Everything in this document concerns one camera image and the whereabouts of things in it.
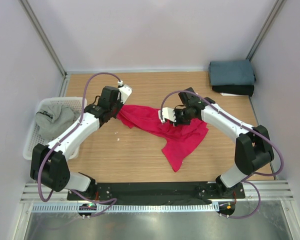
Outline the red t shirt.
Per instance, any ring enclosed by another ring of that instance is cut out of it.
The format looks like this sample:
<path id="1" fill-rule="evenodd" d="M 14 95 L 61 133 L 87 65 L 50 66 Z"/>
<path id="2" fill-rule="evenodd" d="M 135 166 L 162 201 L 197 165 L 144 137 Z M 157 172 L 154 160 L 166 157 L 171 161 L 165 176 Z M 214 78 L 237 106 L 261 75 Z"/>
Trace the red t shirt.
<path id="1" fill-rule="evenodd" d="M 184 159 L 199 146 L 209 131 L 207 123 L 199 119 L 193 119 L 189 125 L 162 123 L 157 108 L 142 105 L 124 105 L 117 119 L 129 128 L 136 127 L 164 138 L 166 145 L 161 151 L 174 172 L 180 170 Z"/>

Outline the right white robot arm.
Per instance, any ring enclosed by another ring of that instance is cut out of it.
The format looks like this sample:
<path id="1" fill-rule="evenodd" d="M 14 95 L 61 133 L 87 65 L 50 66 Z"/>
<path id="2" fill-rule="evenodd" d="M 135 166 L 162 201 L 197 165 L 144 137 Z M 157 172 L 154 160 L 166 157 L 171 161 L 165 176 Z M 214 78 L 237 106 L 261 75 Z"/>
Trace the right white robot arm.
<path id="1" fill-rule="evenodd" d="M 185 125 L 198 119 L 213 125 L 235 143 L 234 164 L 215 180 L 215 192 L 219 197 L 227 198 L 241 181 L 274 159 L 269 133 L 264 126 L 246 125 L 224 112 L 211 98 L 195 96 L 191 87 L 178 93 L 178 96 L 184 108 L 174 111 L 176 124 Z"/>

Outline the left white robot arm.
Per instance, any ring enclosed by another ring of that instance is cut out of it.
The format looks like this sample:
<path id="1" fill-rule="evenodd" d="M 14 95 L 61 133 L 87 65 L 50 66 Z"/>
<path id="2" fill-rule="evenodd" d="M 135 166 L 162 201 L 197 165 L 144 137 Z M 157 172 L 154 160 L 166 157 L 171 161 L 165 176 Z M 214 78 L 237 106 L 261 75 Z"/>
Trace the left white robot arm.
<path id="1" fill-rule="evenodd" d="M 69 198 L 81 196 L 93 200 L 97 183 L 92 177 L 71 172 L 68 160 L 81 143 L 111 118 L 116 118 L 133 90 L 126 84 L 105 86 L 93 103 L 85 105 L 83 114 L 64 133 L 46 145 L 38 143 L 32 151 L 30 177 L 38 186 L 54 192 L 69 190 Z"/>

